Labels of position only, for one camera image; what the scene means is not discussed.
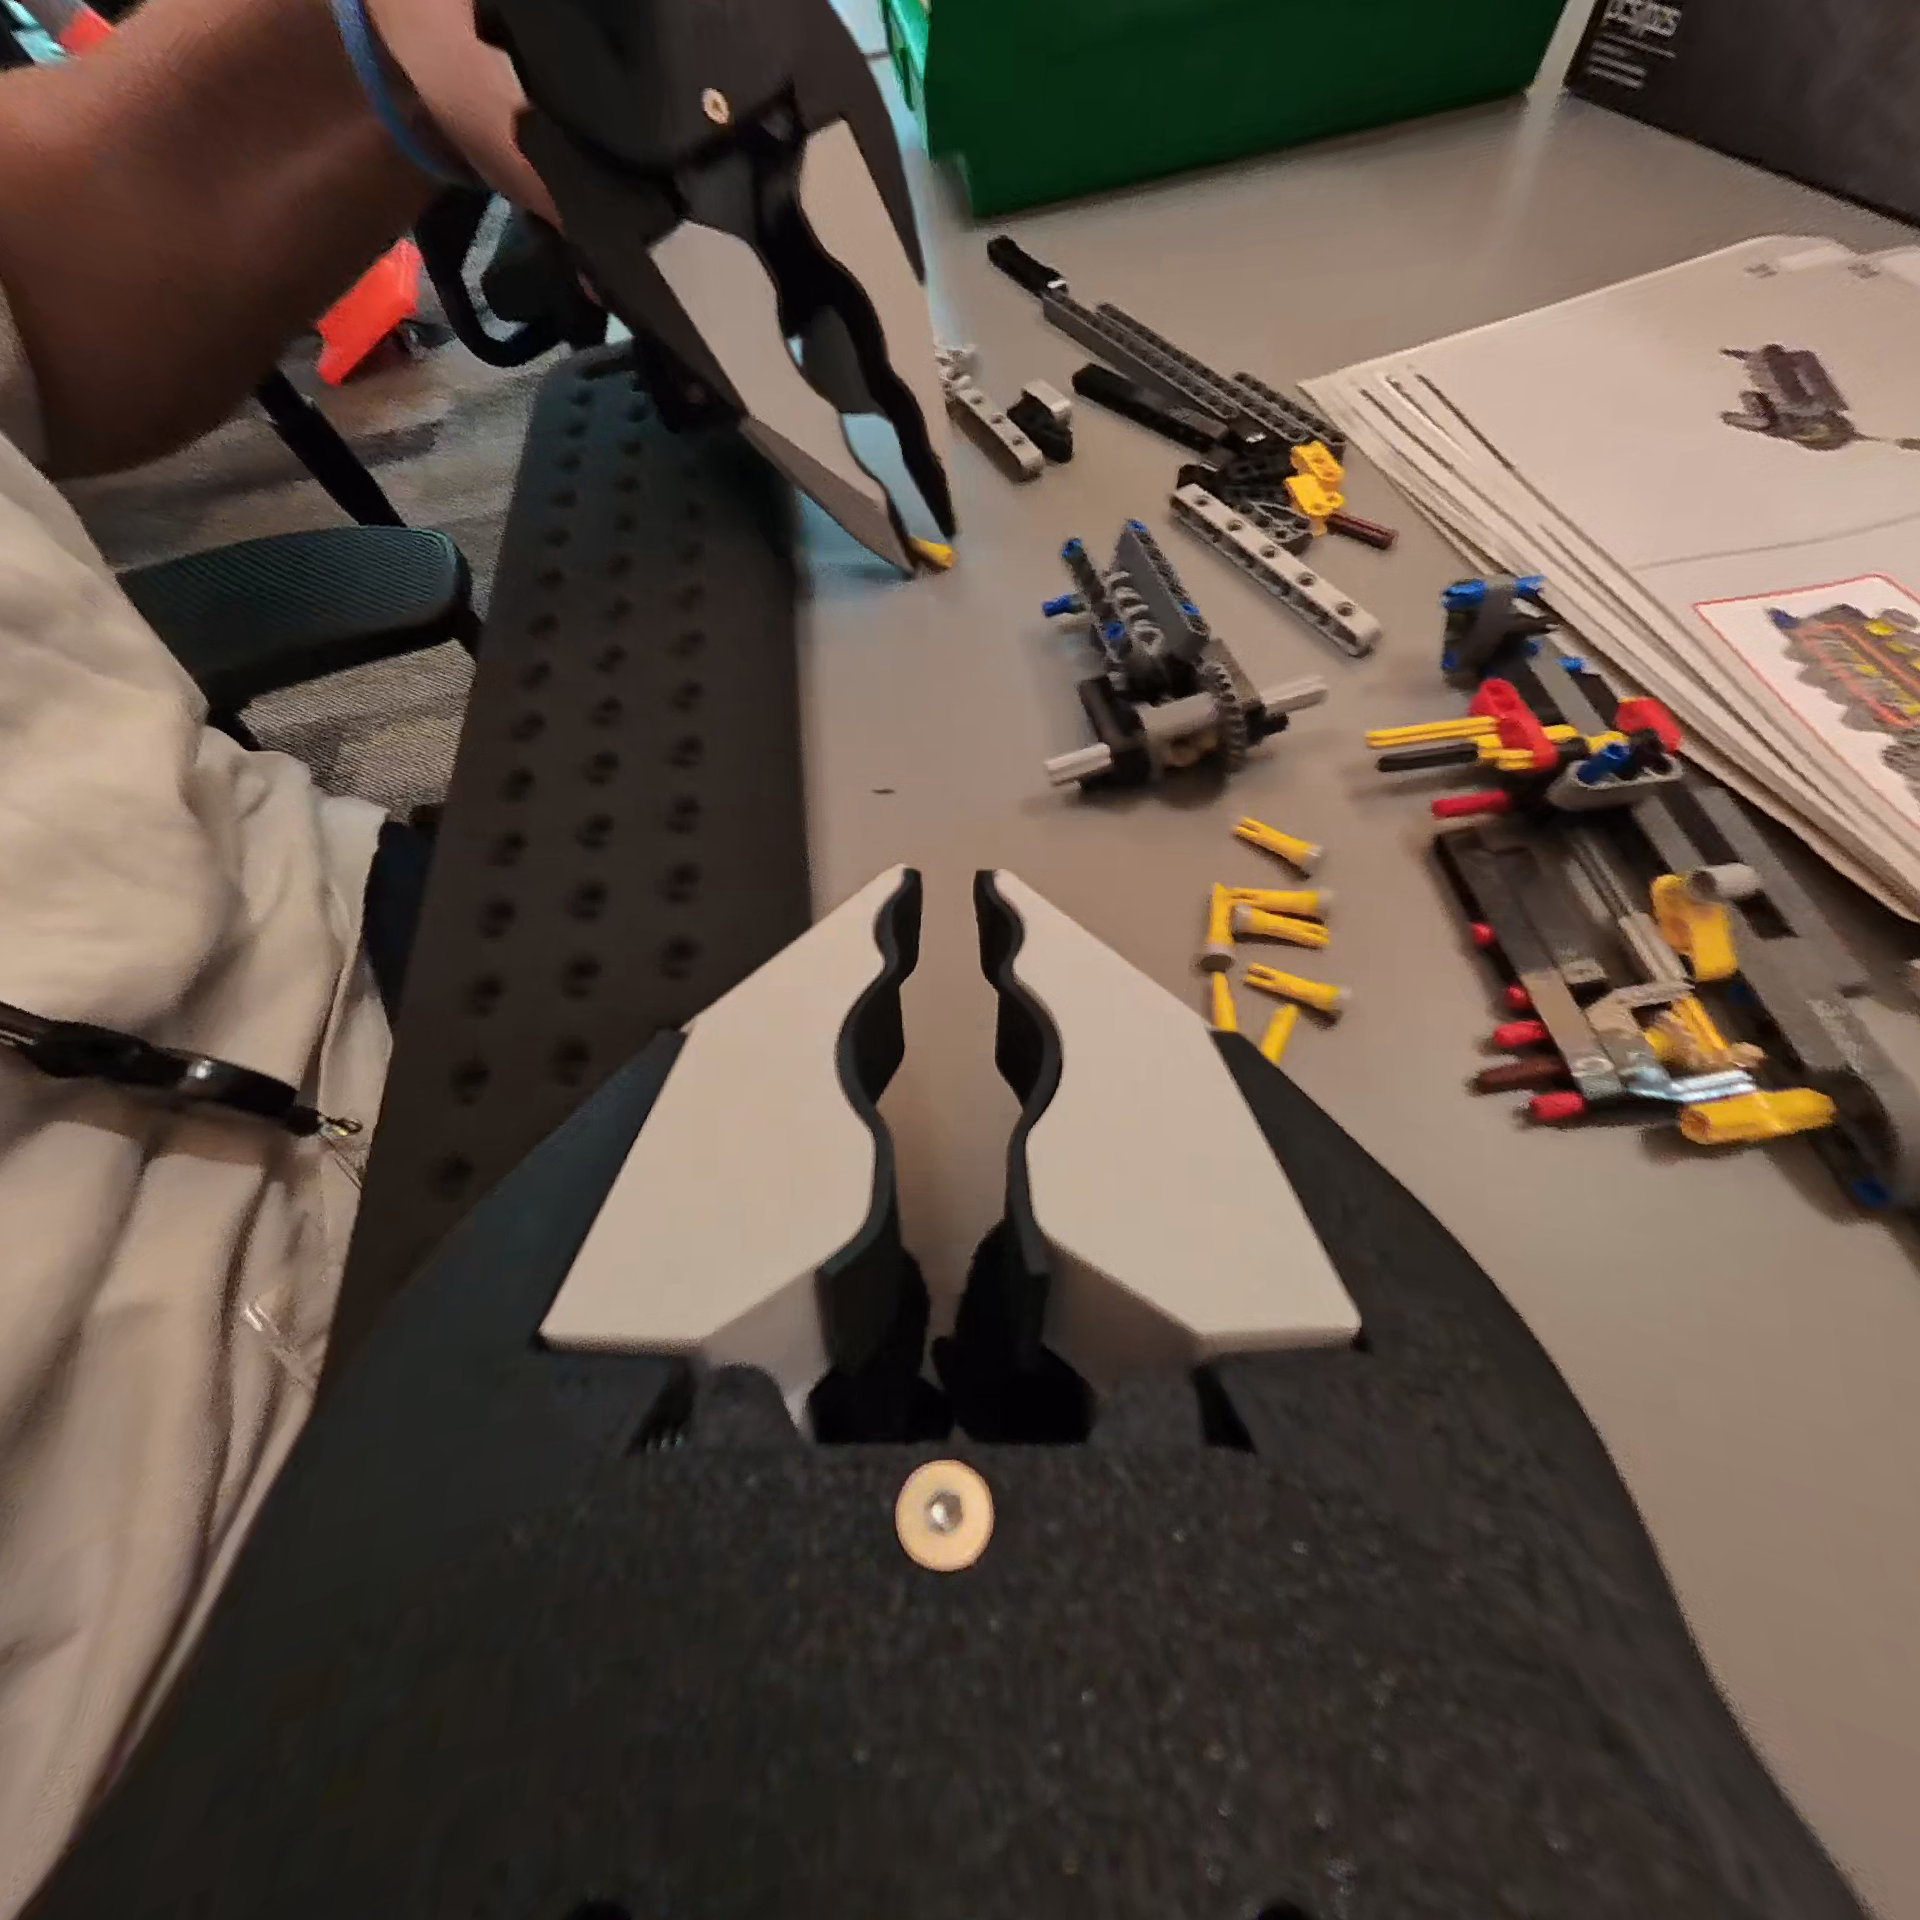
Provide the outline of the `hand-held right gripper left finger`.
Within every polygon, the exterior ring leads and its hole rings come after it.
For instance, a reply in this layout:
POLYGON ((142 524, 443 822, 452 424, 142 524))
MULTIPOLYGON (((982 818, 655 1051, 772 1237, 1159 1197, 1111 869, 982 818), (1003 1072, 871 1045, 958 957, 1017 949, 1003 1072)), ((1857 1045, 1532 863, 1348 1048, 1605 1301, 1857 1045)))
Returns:
POLYGON ((755 1370, 793 1422, 881 1362, 924 1308, 881 1114, 921 909, 921 874, 886 869, 684 1026, 546 1349, 755 1370))

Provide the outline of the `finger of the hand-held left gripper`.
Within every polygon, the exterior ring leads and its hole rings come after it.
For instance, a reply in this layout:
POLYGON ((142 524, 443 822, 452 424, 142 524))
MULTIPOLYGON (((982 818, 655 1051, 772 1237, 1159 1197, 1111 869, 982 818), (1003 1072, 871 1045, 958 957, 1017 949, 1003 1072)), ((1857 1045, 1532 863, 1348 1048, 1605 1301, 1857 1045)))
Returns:
POLYGON ((913 570, 891 499, 787 346, 775 280, 753 245, 681 224, 651 247, 651 260, 731 391, 743 437, 877 559, 913 570))
POLYGON ((822 267, 826 304, 802 332, 807 376, 846 419, 881 419, 919 499, 958 531, 949 416, 917 230, 898 230, 852 125, 807 134, 798 207, 822 267))

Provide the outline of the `lego instruction booklet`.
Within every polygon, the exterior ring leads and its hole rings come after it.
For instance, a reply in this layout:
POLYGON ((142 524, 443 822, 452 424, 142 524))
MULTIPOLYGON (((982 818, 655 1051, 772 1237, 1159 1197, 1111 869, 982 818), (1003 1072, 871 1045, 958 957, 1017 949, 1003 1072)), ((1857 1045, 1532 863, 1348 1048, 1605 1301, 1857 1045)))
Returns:
POLYGON ((1915 919, 1915 247, 1763 236, 1309 376, 1692 758, 1915 919))

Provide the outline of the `light grey lego beam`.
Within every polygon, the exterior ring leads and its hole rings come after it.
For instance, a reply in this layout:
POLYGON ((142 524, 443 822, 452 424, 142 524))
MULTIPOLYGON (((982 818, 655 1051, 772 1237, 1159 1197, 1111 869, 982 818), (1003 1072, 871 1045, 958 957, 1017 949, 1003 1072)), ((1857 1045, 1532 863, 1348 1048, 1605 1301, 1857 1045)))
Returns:
POLYGON ((1259 519, 1251 519, 1194 482, 1172 488, 1167 506, 1187 533, 1210 544, 1262 592, 1330 639, 1339 654, 1367 658, 1377 651, 1382 636, 1380 622, 1330 583, 1316 565, 1294 555, 1259 519))

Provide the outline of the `green storage bin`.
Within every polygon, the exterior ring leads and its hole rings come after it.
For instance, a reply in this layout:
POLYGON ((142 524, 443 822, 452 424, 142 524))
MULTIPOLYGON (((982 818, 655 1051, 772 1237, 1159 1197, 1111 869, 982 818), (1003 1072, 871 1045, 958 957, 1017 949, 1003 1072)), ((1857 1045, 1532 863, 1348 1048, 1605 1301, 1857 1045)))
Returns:
POLYGON ((1523 93, 1564 2, 882 2, 978 219, 1523 93))

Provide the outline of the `blue wristband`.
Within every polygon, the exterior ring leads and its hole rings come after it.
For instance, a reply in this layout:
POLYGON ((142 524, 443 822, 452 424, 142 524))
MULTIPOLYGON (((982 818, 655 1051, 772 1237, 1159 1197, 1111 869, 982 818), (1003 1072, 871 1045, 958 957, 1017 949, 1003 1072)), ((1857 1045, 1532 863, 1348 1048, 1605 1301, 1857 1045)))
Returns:
POLYGON ((374 120, 382 125, 395 152, 421 176, 443 188, 470 188, 475 174, 463 155, 452 149, 442 127, 425 109, 418 90, 403 74, 394 50, 379 37, 365 2, 330 2, 335 35, 364 90, 374 120))

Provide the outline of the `cluster of capped yellow pins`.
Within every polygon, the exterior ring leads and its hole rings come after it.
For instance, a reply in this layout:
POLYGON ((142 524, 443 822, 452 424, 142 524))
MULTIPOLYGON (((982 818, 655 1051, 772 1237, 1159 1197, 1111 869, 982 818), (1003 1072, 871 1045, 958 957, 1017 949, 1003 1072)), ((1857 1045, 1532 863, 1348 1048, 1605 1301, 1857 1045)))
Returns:
POLYGON ((1308 1023, 1338 1023, 1353 994, 1301 964, 1330 947, 1332 894, 1319 883, 1324 848, 1244 814, 1231 838, 1285 870, 1281 885, 1213 883, 1207 894, 1204 938, 1195 970, 1204 982, 1204 1015, 1218 1035, 1242 1031, 1238 991, 1266 1002, 1255 1051, 1269 1064, 1285 1064, 1290 1047, 1308 1023))

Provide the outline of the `lego gear axle assembly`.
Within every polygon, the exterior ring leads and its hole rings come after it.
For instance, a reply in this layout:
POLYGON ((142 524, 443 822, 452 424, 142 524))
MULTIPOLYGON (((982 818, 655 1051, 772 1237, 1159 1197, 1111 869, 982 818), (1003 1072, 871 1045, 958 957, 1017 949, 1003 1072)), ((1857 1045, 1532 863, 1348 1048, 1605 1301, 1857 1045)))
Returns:
POLYGON ((1257 686, 1137 519, 1106 563, 1082 536, 1063 541, 1060 563, 1071 584, 1042 614, 1083 631, 1094 671, 1076 686, 1090 743, 1046 758, 1052 787, 1137 788, 1189 770, 1229 780, 1329 699, 1316 677, 1257 686))

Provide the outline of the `bundle of black lego beams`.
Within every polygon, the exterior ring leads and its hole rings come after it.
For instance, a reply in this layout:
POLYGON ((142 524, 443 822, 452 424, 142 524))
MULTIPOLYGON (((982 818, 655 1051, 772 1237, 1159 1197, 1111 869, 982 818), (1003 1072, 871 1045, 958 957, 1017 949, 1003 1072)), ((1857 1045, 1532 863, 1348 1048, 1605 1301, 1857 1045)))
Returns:
POLYGON ((1046 325, 1087 352, 1071 372, 1082 399, 1187 455, 1174 485, 1305 552, 1316 536, 1389 551, 1398 533, 1346 502, 1346 442, 1305 399, 1247 372, 1221 374, 1115 304, 1083 304, 1068 278, 1009 234, 988 242, 996 271, 1039 301, 1046 325))

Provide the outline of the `grey black lego chassis assembly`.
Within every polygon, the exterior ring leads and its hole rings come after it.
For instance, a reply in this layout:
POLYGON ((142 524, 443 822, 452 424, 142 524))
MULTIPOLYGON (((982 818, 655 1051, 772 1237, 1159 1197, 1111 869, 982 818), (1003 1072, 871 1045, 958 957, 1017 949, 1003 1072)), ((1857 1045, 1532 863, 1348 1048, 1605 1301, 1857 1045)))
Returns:
POLYGON ((1535 575, 1439 606, 1468 708, 1367 747, 1382 778, 1455 782, 1431 851, 1517 1012, 1475 1091, 1525 1092, 1542 1128, 1810 1139, 1858 1204, 1915 1212, 1915 1077, 1867 1028, 1867 974, 1674 712, 1595 671, 1535 575))

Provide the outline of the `person's left forearm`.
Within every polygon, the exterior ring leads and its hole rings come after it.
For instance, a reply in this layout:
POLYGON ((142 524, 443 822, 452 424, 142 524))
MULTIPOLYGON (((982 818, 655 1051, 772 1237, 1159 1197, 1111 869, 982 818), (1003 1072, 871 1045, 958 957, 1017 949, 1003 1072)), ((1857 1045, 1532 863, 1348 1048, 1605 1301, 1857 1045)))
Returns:
MULTIPOLYGON (((371 2, 479 184, 556 221, 524 96, 473 5, 371 2)), ((446 188, 385 134, 325 2, 153 2, 2 84, 2 283, 27 397, 6 437, 63 482, 227 421, 446 188)))

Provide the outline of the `black perforated board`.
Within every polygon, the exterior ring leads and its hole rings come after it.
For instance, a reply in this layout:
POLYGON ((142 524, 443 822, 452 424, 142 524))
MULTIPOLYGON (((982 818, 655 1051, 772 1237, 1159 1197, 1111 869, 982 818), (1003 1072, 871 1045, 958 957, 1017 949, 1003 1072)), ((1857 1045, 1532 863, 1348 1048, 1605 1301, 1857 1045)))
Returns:
POLYGON ((811 920, 801 534, 631 348, 541 380, 430 860, 330 1384, 484 1197, 811 920))

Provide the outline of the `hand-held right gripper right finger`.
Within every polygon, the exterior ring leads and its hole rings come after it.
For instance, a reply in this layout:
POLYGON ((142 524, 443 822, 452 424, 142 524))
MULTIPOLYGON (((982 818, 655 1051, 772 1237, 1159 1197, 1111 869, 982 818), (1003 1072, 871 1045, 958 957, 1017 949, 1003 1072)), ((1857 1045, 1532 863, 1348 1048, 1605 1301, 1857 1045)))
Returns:
POLYGON ((1017 1102, 975 1338, 1109 1395, 1346 1349, 1359 1309, 1236 1064, 1265 1059, 1005 869, 975 874, 995 1063, 1017 1102))

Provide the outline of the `black lego set box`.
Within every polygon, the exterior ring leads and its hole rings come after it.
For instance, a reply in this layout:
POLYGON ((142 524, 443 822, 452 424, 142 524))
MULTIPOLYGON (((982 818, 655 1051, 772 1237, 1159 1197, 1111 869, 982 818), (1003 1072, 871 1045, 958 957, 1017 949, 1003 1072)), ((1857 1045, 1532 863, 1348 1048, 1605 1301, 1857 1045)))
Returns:
POLYGON ((1915 2, 1603 2, 1566 90, 1917 221, 1915 2))

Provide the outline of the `orange object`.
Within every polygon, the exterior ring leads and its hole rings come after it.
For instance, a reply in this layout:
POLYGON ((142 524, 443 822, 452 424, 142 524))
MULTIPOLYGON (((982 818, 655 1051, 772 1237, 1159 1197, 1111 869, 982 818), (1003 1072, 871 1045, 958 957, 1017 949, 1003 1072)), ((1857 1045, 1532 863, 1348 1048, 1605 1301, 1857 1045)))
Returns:
POLYGON ((413 238, 403 238, 367 267, 318 319, 316 372, 331 388, 364 372, 378 357, 403 343, 418 319, 423 256, 413 238))

